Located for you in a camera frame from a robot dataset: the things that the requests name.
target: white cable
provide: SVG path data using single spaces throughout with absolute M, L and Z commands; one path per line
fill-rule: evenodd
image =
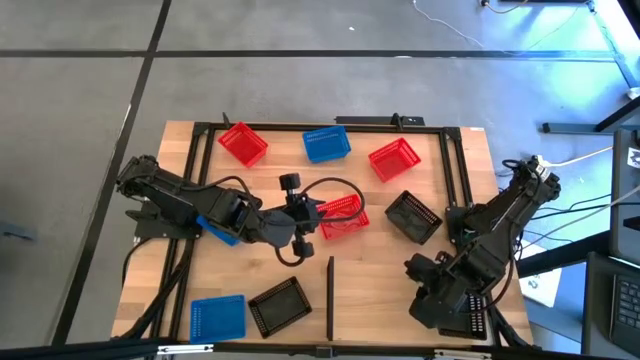
M 626 193 L 626 194 L 622 195 L 621 197 L 617 198 L 615 201 L 611 202 L 609 205 L 607 205 L 607 206 L 605 206 L 605 207 L 603 207 L 603 208 L 601 208 L 601 209 L 598 209 L 598 210 L 596 210 L 596 211 L 590 212 L 590 213 L 588 213 L 587 215 L 585 215 L 585 216 L 583 216 L 583 217 L 577 218 L 577 219 L 575 219 L 575 220 L 573 220 L 573 221 L 571 221 L 571 222 L 568 222 L 568 223 L 566 223 L 566 224 L 564 224 L 564 225 L 562 225 L 562 226 L 560 226 L 560 227 L 558 227 L 558 228 L 555 228 L 555 229 L 553 229 L 553 230 L 549 231 L 548 233 L 546 233 L 546 234 L 544 234 L 543 236 L 539 237 L 539 238 L 538 238 L 538 240 L 534 241 L 533 243 L 536 243 L 536 242 L 538 242 L 538 241 L 542 240 L 543 238 L 545 238 L 545 237 L 547 237 L 547 236 L 549 236 L 549 235 L 553 234 L 554 232 L 556 232 L 556 231 L 558 231 L 558 230 L 562 230 L 562 229 L 566 228 L 566 227 L 567 227 L 567 226 L 569 226 L 569 225 L 573 225 L 573 224 L 575 224 L 575 223 L 577 223 L 577 222 L 579 222 L 579 221 L 582 221 L 582 220 L 584 220 L 584 219 L 586 219 L 586 218 L 589 218 L 589 217 L 591 217 L 591 216 L 593 216 L 593 215 L 595 215 L 595 214 L 597 214 L 597 213 L 599 213 L 599 212 L 601 212 L 601 211 L 605 211 L 605 210 L 607 210 L 607 209 L 611 208 L 612 206 L 614 206 L 614 205 L 618 204 L 619 202 L 623 201 L 624 199 L 628 198 L 629 196 L 631 196 L 631 195 L 635 194 L 635 193 L 636 193 L 636 192 L 638 192 L 638 191 L 640 191 L 640 186 L 635 187 L 633 190 L 631 190 L 631 191 L 629 191 L 628 193 Z
M 577 157 L 575 159 L 568 160 L 568 161 L 565 161 L 565 162 L 561 162 L 561 163 L 558 163 L 558 164 L 553 164 L 553 163 L 550 163 L 550 162 L 544 160 L 542 158 L 542 155 L 537 155 L 537 157 L 538 157 L 538 162 L 540 163 L 540 165 L 542 165 L 544 167 L 561 167 L 561 166 L 566 166 L 566 165 L 570 165 L 570 164 L 573 164 L 573 163 L 577 163 L 578 161 L 590 158 L 590 157 L 592 157 L 594 155 L 598 155 L 600 153 L 603 153 L 603 152 L 611 150 L 611 149 L 613 149 L 613 146 L 608 146 L 608 147 L 606 147 L 604 149 L 596 150 L 594 152 L 588 153 L 587 155 L 583 155 L 583 156 Z
M 420 10 L 420 8 L 418 8 L 418 4 L 416 3 L 417 0 L 412 0 L 413 2 L 413 8 L 416 9 L 417 12 L 419 12 L 420 14 L 424 15 L 427 19 L 429 19 L 429 21 L 433 21 L 433 22 L 437 22 L 439 24 L 442 24 L 446 27 L 448 27 L 449 29 L 453 30 L 456 34 L 460 35 L 461 37 L 463 37 L 466 40 L 469 40 L 473 43 L 475 43 L 476 45 L 478 45 L 481 49 L 486 49 L 487 47 L 484 46 L 480 41 L 476 40 L 475 38 L 472 38 L 471 36 L 465 35 L 463 34 L 460 30 L 454 28 L 453 26 L 451 26 L 449 23 L 447 23 L 444 20 L 440 20 L 440 19 L 435 19 L 432 18 L 431 16 L 429 16 L 429 14 L 427 14 L 426 12 Z M 531 50 L 532 48 L 534 48 L 535 46 L 537 46 L 538 44 L 540 44 L 541 42 L 543 42 L 544 40 L 546 40 L 549 36 L 555 34 L 558 30 L 560 30 L 562 27 L 564 27 L 571 19 L 573 19 L 573 17 L 578 13 L 578 10 L 580 8 L 578 6 L 576 6 L 575 10 L 573 10 L 573 13 L 567 17 L 567 19 L 565 21 L 562 22 L 562 24 L 560 24 L 557 28 L 553 29 L 553 31 L 549 32 L 548 34 L 546 34 L 545 36 L 541 37 L 538 41 L 534 42 L 533 45 L 529 46 L 528 48 L 526 48 L 523 51 L 520 52 L 511 52 L 511 51 L 504 51 L 504 50 L 497 50 L 500 51 L 501 53 L 504 54 L 508 54 L 511 56 L 518 56 L 521 54 L 524 54 L 525 52 Z
M 508 14 L 508 13 L 512 12 L 512 11 L 513 11 L 513 10 L 515 10 L 515 9 L 520 8 L 522 5 L 524 5 L 524 4 L 528 3 L 528 2 L 529 2 L 529 0 L 524 0 L 524 1 L 523 1 L 523 2 L 521 2 L 520 4 L 518 4 L 518 5 L 514 6 L 514 7 L 510 8 L 510 9 L 503 10 L 503 11 L 494 9 L 494 8 L 491 6 L 491 4 L 489 4 L 489 1 L 487 1 L 486 3 L 484 3 L 484 2 L 480 2 L 480 5 L 482 5 L 482 6 L 486 7 L 487 9 L 489 9 L 489 10 L 493 11 L 493 12 L 494 12 L 494 13 L 496 13 L 496 14 L 504 15 L 504 14 Z
M 416 9 L 416 11 L 418 11 L 420 14 L 424 15 L 427 19 L 429 19 L 430 21 L 434 21 L 434 22 L 440 23 L 440 24 L 448 27 L 449 29 L 455 31 L 458 35 L 462 36 L 463 38 L 465 38 L 467 40 L 470 40 L 470 41 L 473 41 L 478 46 L 480 46 L 481 49 L 485 48 L 485 46 L 482 45 L 482 43 L 480 41 L 472 38 L 471 36 L 467 36 L 467 35 L 463 34 L 462 32 L 460 32 L 460 30 L 458 30 L 458 29 L 454 28 L 453 26 L 449 25 L 446 21 L 443 21 L 443 20 L 440 20 L 440 19 L 434 19 L 431 16 L 429 16 L 426 12 L 420 10 L 418 8 L 418 4 L 416 4 L 416 1 L 417 0 L 413 0 L 413 7 Z

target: wire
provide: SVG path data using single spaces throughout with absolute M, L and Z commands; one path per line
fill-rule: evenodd
M 300 194 L 301 195 L 307 195 L 307 192 L 309 190 L 311 190 L 312 188 L 316 187 L 317 185 L 322 184 L 323 182 L 328 182 L 328 181 L 339 182 L 339 183 L 342 183 L 342 184 L 345 184 L 345 185 L 351 187 L 358 194 L 358 196 L 360 197 L 360 208 L 358 209 L 358 211 L 353 213 L 353 215 L 345 216 L 345 217 L 339 217 L 339 218 L 320 219 L 320 221 L 318 221 L 318 220 L 297 221 L 296 225 L 302 225 L 302 224 L 307 224 L 307 223 L 316 223 L 316 222 L 329 223 L 329 222 L 349 221 L 349 220 L 357 219 L 358 216 L 360 216 L 360 214 L 362 214 L 362 212 L 364 211 L 364 205 L 365 205 L 364 194 L 352 182 L 347 181 L 345 179 L 341 179 L 341 178 L 337 178 L 337 177 L 322 178 L 320 180 L 314 181 L 311 184 L 309 184 L 309 186 L 304 188 Z
M 588 202 L 592 202 L 592 201 L 596 201 L 596 200 L 604 199 L 604 198 L 607 198 L 607 197 L 609 197 L 609 196 L 611 196 L 611 194 L 598 196 L 598 197 L 595 197 L 595 198 L 592 198 L 592 199 L 587 199 L 587 200 L 578 201 L 578 202 L 576 202 L 576 203 L 571 204 L 571 206 L 569 206 L 569 208 L 568 208 L 568 209 L 558 209 L 558 208 L 554 208 L 554 207 L 550 207 L 550 206 L 549 206 L 549 207 L 543 207 L 543 208 L 540 208 L 540 209 L 538 209 L 538 211 L 541 211 L 541 210 L 555 210 L 555 211 L 566 211 L 566 210 L 571 210 L 571 209 L 573 209 L 573 207 L 574 207 L 574 206 L 578 206 L 578 205 L 580 205 L 580 204 L 585 204 L 585 203 L 588 203 Z
M 569 210 L 573 209 L 574 206 L 580 205 L 580 204 L 584 204 L 584 203 L 588 203 L 588 202 L 592 202 L 592 201 L 596 201 L 596 200 L 600 200 L 600 199 L 604 199 L 607 197 L 610 197 L 611 194 L 607 194 L 607 195 L 602 195 L 602 196 L 598 196 L 596 198 L 593 199 L 587 199 L 587 200 L 582 200 L 582 201 L 578 201 L 577 203 L 574 203 L 573 205 L 569 206 Z
M 247 186 L 247 183 L 244 182 L 244 180 L 242 180 L 242 178 L 240 178 L 239 176 L 235 176 L 235 175 L 231 175 L 231 176 L 226 176 L 223 177 L 222 179 L 218 179 L 214 182 L 212 182 L 211 184 L 207 184 L 204 186 L 185 186 L 183 188 L 181 188 L 181 190 L 184 191 L 202 191 L 202 190 L 206 190 L 206 189 L 211 189 L 213 187 L 216 187 L 224 182 L 227 182 L 229 180 L 235 180 L 238 183 L 240 183 L 240 186 L 242 186 L 242 190 L 244 191 L 245 195 L 247 196 L 247 202 L 249 203 L 249 206 L 251 206 L 251 210 L 253 210 L 253 212 L 256 214 L 256 216 L 258 216 L 258 218 L 260 220 L 264 220 L 264 218 L 262 217 L 259 209 L 258 209 L 258 205 L 256 205 L 256 203 L 253 201 L 253 195 L 251 195 L 251 191 L 249 191 L 249 187 Z
M 539 161 L 540 161 L 540 165 L 542 165 L 544 167 L 562 167 L 562 166 L 567 166 L 567 165 L 571 165 L 571 164 L 577 163 L 578 161 L 590 158 L 590 157 L 592 157 L 594 155 L 598 155 L 600 153 L 603 153 L 605 151 L 609 151 L 611 149 L 613 149 L 613 146 L 608 146 L 608 147 L 606 147 L 604 149 L 596 150 L 596 151 L 590 152 L 590 153 L 588 153 L 586 155 L 583 155 L 583 156 L 580 156 L 580 157 L 577 157 L 575 159 L 571 159 L 571 160 L 568 160 L 568 161 L 565 161 L 565 162 L 561 162 L 561 163 L 558 163 L 558 164 L 553 164 L 553 163 L 550 163 L 548 161 L 545 161 L 542 158 L 542 156 L 538 156 L 538 158 L 539 158 Z
M 281 264 L 288 266 L 288 267 L 296 267 L 300 264 L 302 264 L 304 262 L 304 259 L 306 259 L 306 256 L 300 256 L 298 257 L 298 260 L 294 261 L 294 262 L 289 262 L 287 260 L 285 260 L 282 257 L 282 254 L 280 253 L 280 248 L 275 248 L 276 249 L 276 257 L 278 258 L 278 261 L 280 261 Z
M 578 218 L 578 219 L 575 219 L 575 220 L 573 220 L 573 221 L 570 221 L 570 222 L 568 222 L 568 223 L 566 223 L 566 224 L 564 224 L 564 225 L 562 225 L 562 226 L 559 226 L 559 227 L 557 227 L 557 228 L 555 228 L 555 229 L 553 229 L 553 230 L 549 231 L 548 233 L 546 233 L 546 234 L 544 234 L 543 236 L 541 236 L 538 240 L 536 240 L 536 241 L 532 242 L 531 244 L 529 244 L 529 245 L 527 245 L 527 246 L 531 246 L 531 245 L 533 245 L 533 244 L 537 243 L 538 241 L 541 241 L 541 240 L 542 240 L 542 239 L 544 239 L 546 236 L 549 236 L 549 235 L 551 235 L 551 234 L 555 233 L 556 231 L 562 230 L 562 229 L 566 228 L 567 226 L 573 225 L 573 224 L 575 224 L 575 223 L 577 223 L 577 222 L 579 222 L 579 221 L 582 221 L 582 220 L 584 220 L 584 219 L 587 219 L 587 218 L 589 218 L 589 217 L 591 217 L 591 216 L 593 216 L 593 215 L 595 215 L 595 214 L 597 214 L 597 213 L 599 213 L 599 212 L 601 212 L 601 211 L 607 210 L 607 209 L 609 209 L 610 207 L 612 207 L 612 206 L 614 206 L 614 205 L 617 205 L 618 203 L 622 202 L 624 199 L 628 198 L 629 196 L 631 196 L 631 195 L 635 194 L 635 193 L 636 193 L 636 192 L 638 192 L 638 191 L 640 191 L 640 186 L 636 186 L 635 188 L 633 188 L 633 189 L 632 189 L 631 191 L 629 191 L 628 193 L 626 193 L 626 194 L 622 195 L 621 197 L 617 198 L 616 200 L 614 200 L 613 202 L 611 202 L 609 205 L 606 205 L 606 206 L 602 207 L 601 209 L 598 209 L 598 210 L 596 210 L 596 211 L 594 211 L 594 212 L 588 213 L 587 215 L 585 215 L 585 216 L 583 216 L 583 217 L 580 217 L 580 218 Z
M 131 259 L 131 255 L 138 250 L 138 248 L 147 243 L 147 241 L 151 240 L 151 238 L 143 238 L 129 250 L 127 256 L 124 258 L 124 264 L 122 264 L 122 286 L 124 286 L 124 281 L 127 279 L 127 270 L 129 270 L 129 260 Z
M 440 20 L 440 19 L 434 19 L 431 16 L 429 16 L 429 14 L 427 14 L 426 12 L 420 10 L 420 8 L 418 8 L 418 4 L 416 3 L 417 0 L 412 0 L 413 1 L 413 7 L 414 9 L 416 9 L 417 12 L 421 13 L 422 15 L 424 15 L 427 19 L 429 19 L 429 21 L 433 21 L 433 22 L 437 22 L 439 24 L 442 24 L 446 27 L 448 27 L 449 29 L 453 30 L 456 34 L 462 36 L 463 38 L 472 41 L 474 43 L 476 43 L 480 48 L 484 49 L 485 46 L 482 45 L 482 43 L 474 38 L 472 38 L 471 36 L 467 36 L 465 34 L 463 34 L 460 30 L 454 28 L 453 26 L 449 25 L 449 23 L 447 23 L 444 20 Z
M 538 235 L 538 236 L 544 236 L 544 234 L 542 234 L 542 233 L 531 231 L 531 230 L 523 230 L 523 232 L 526 232 L 526 233 L 529 233 L 529 234 L 533 234 L 533 235 Z M 553 240 L 553 241 L 573 242 L 573 240 L 570 240 L 570 239 L 553 238 L 553 237 L 550 237 L 550 236 L 545 236 L 545 238 L 548 239 L 548 240 Z
M 620 203 L 620 204 L 615 204 L 615 206 L 624 206 L 624 205 L 640 205 L 640 202 L 630 202 L 630 203 Z M 587 211 L 587 210 L 593 210 L 593 209 L 600 209 L 603 207 L 611 207 L 610 204 L 606 204 L 606 205 L 594 205 L 594 206 L 589 206 L 586 208 L 580 208 L 580 209 L 572 209 L 572 210 L 563 210 L 563 211 L 558 211 L 552 214 L 546 214 L 546 215 L 541 215 L 541 216 L 537 216 L 534 218 L 531 218 L 531 220 L 540 220 L 540 219 L 544 219 L 544 218 L 548 218 L 550 216 L 556 216 L 556 215 L 564 215 L 564 214 L 570 214 L 570 213 L 574 213 L 574 212 L 581 212 L 581 211 Z
M 249 190 L 249 187 L 247 186 L 247 184 L 240 177 L 235 176 L 235 175 L 224 177 L 222 179 L 219 179 L 219 180 L 217 180 L 217 181 L 215 181 L 215 182 L 213 182 L 211 184 L 207 184 L 205 186 L 185 186 L 185 187 L 182 188 L 182 190 L 185 190 L 185 191 L 206 190 L 206 189 L 210 189 L 212 187 L 218 186 L 219 184 L 222 184 L 222 183 L 224 183 L 226 181 L 229 181 L 229 180 L 236 180 L 237 182 L 240 183 L 240 186 L 242 186 L 242 190 L 244 191 L 245 195 L 247 196 L 249 205 L 251 206 L 251 209 L 253 210 L 253 212 L 256 214 L 256 216 L 261 221 L 264 221 L 266 224 L 269 224 L 269 225 L 291 226 L 291 225 L 304 225 L 304 224 L 310 224 L 310 223 L 343 222 L 343 221 L 349 221 L 349 220 L 356 219 L 364 211 L 365 199 L 364 199 L 364 194 L 362 193 L 362 191 L 355 184 L 353 184 L 352 182 L 344 180 L 344 179 L 341 179 L 341 178 L 337 178 L 337 177 L 326 177 L 326 178 L 322 178 L 320 180 L 316 180 L 313 183 L 311 183 L 309 186 L 304 188 L 302 190 L 302 192 L 300 193 L 300 195 L 306 196 L 307 192 L 309 190 L 311 190 L 312 188 L 314 188 L 315 186 L 317 186 L 317 185 L 319 185 L 321 183 L 324 183 L 324 182 L 329 182 L 329 181 L 334 181 L 334 182 L 339 182 L 339 183 L 345 184 L 345 185 L 351 187 L 353 190 L 355 190 L 355 192 L 360 197 L 360 208 L 358 209 L 358 211 L 356 211 L 353 215 L 350 215 L 350 216 L 338 217 L 338 218 L 330 218 L 330 219 L 302 220 L 302 221 L 293 221 L 293 222 L 273 222 L 273 221 L 269 221 L 268 219 L 264 218 L 262 213 L 260 213 L 260 211 L 258 209 L 258 206 L 253 201 L 254 196 L 251 195 L 251 191 Z
M 528 2 L 529 2 L 529 0 L 524 0 L 524 1 L 523 1 L 523 2 L 521 2 L 520 4 L 518 4 L 518 5 L 514 6 L 514 7 L 512 7 L 511 9 L 503 10 L 503 11 L 496 10 L 496 9 L 494 9 L 493 7 L 491 7 L 491 4 L 489 4 L 489 1 L 480 2 L 480 4 L 481 4 L 483 7 L 486 7 L 487 9 L 489 9 L 489 10 L 493 11 L 494 13 L 496 13 L 496 14 L 501 14 L 501 15 L 502 15 L 502 14 L 507 14 L 507 13 L 512 12 L 513 10 L 515 10 L 515 9 L 517 9 L 517 8 L 519 8 L 519 7 L 521 7 L 522 5 L 524 5 L 524 4 L 528 3 Z
M 144 313 L 136 320 L 131 329 L 120 336 L 121 338 L 139 339 L 142 337 L 145 330 L 147 329 L 153 318 L 156 316 L 158 310 L 164 306 L 167 298 L 173 291 L 173 288 L 176 286 L 178 281 L 180 281 L 180 279 L 182 279 L 185 274 L 187 274 L 187 268 L 191 262 L 194 245 L 194 239 L 187 239 L 187 244 L 182 251 L 180 261 L 178 262 L 178 265 L 176 265 L 171 275 L 169 275 L 169 278 L 165 282 L 165 285 L 158 291 L 158 294 L 153 298 Z
M 460 35 L 461 37 L 463 37 L 466 40 L 469 40 L 473 43 L 475 43 L 476 45 L 478 45 L 481 49 L 486 49 L 487 47 L 485 45 L 483 45 L 480 41 L 476 40 L 475 38 L 465 35 L 463 34 L 460 30 L 456 29 L 455 27 L 451 26 L 449 23 L 447 23 L 444 20 L 440 20 L 440 19 L 435 19 L 430 17 L 426 12 L 420 10 L 420 8 L 418 8 L 418 4 L 416 3 L 417 0 L 412 0 L 413 2 L 413 7 L 416 9 L 416 11 L 418 11 L 420 14 L 424 15 L 427 19 L 429 19 L 430 21 L 433 22 L 437 22 L 439 24 L 442 24 L 446 27 L 448 27 L 449 29 L 453 30 L 456 34 Z M 546 40 L 548 37 L 550 37 L 551 35 L 555 34 L 556 32 L 558 32 L 558 30 L 560 30 L 561 28 L 563 28 L 571 19 L 573 19 L 573 17 L 578 13 L 578 10 L 580 9 L 580 7 L 576 6 L 575 10 L 573 11 L 573 13 L 571 13 L 571 15 L 569 15 L 567 17 L 567 19 L 565 21 L 563 21 L 558 27 L 556 27 L 555 29 L 553 29 L 551 32 L 549 32 L 548 34 L 544 35 L 543 37 L 541 37 L 540 39 L 538 39 L 536 42 L 534 42 L 531 46 L 529 46 L 528 48 L 526 48 L 524 51 L 520 51 L 520 52 L 512 52 L 512 51 L 504 51 L 504 50 L 498 50 L 501 53 L 507 54 L 507 55 L 511 55 L 511 56 L 519 56 L 522 55 L 524 53 L 526 53 L 527 51 L 533 49 L 534 47 L 536 47 L 538 44 L 540 44 L 541 42 L 543 42 L 544 40 Z

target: black basket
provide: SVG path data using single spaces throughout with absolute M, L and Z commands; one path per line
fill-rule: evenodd
M 420 245 L 424 245 L 442 224 L 442 220 L 433 211 L 406 190 L 384 213 L 393 225 Z
M 266 339 L 310 313 L 311 305 L 294 276 L 249 300 L 249 309 Z
M 462 309 L 467 312 L 482 308 L 482 298 L 469 294 Z M 487 340 L 485 312 L 474 314 L 458 314 L 451 321 L 438 327 L 438 333 L 443 336 L 453 336 L 465 339 Z

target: desk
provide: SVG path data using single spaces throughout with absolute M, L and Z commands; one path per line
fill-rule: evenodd
M 164 169 L 182 174 L 190 147 L 193 122 L 168 122 L 158 161 Z M 334 341 L 333 344 L 375 346 L 437 346 L 487 345 L 486 341 L 442 337 L 429 330 L 408 313 L 417 284 L 404 274 L 403 262 L 420 252 L 434 258 L 440 250 L 454 253 L 447 241 L 446 227 L 441 226 L 424 246 L 410 242 L 387 220 L 384 210 L 403 191 L 409 190 L 444 219 L 448 204 L 444 165 L 438 136 L 397 133 L 349 133 L 352 151 L 344 159 L 312 165 L 309 163 L 300 132 L 257 131 L 269 144 L 267 155 L 254 167 L 246 169 L 224 148 L 213 142 L 207 182 L 228 176 L 242 177 L 252 193 L 261 198 L 264 208 L 281 205 L 284 192 L 278 176 L 298 172 L 305 184 L 327 176 L 338 176 L 354 182 L 364 192 L 366 212 L 371 225 L 349 237 L 327 242 L 320 231 L 306 238 L 315 247 L 315 256 L 301 266 L 288 268 L 275 258 L 273 248 L 265 244 L 240 244 L 228 247 L 210 234 L 196 241 L 188 279 L 183 316 L 178 339 L 188 341 L 190 304 L 192 300 L 232 294 L 244 294 L 248 299 L 264 292 L 290 276 L 296 276 L 304 289 L 313 312 L 275 335 L 262 339 L 247 310 L 247 337 L 237 342 L 261 344 L 326 344 L 326 266 L 329 256 L 335 257 Z M 215 132 L 215 140 L 224 131 Z M 494 170 L 485 133 L 482 129 L 462 128 L 462 144 L 466 157 L 473 198 L 486 202 L 497 193 Z M 381 183 L 367 155 L 398 137 L 404 137 L 422 161 L 409 172 Z M 198 159 L 203 157 L 198 147 Z M 453 167 L 453 173 L 459 169 Z M 460 182 L 454 184 L 461 193 Z M 323 184 L 311 192 L 316 199 L 332 200 L 350 189 L 341 184 Z M 166 239 L 152 240 L 131 258 L 127 280 L 113 325 L 112 335 L 128 330 L 155 296 L 167 251 Z M 290 248 L 284 257 L 291 258 Z M 503 283 L 496 286 L 497 294 Z M 173 300 L 166 304 L 170 314 Z M 532 342 L 529 322 L 517 276 L 499 308 L 518 334 Z M 165 316 L 161 335 L 167 335 L 170 319 Z

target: metal table leg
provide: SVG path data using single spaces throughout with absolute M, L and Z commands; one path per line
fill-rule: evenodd
M 551 271 L 559 267 L 576 264 L 587 259 L 587 254 L 597 252 L 609 255 L 611 231 L 591 235 L 568 245 L 557 247 L 518 261 L 518 275 L 521 278 Z
M 547 134 L 611 135 L 619 128 L 640 130 L 640 126 L 622 125 L 630 118 L 640 115 L 640 96 L 618 109 L 598 124 L 544 123 L 542 131 Z

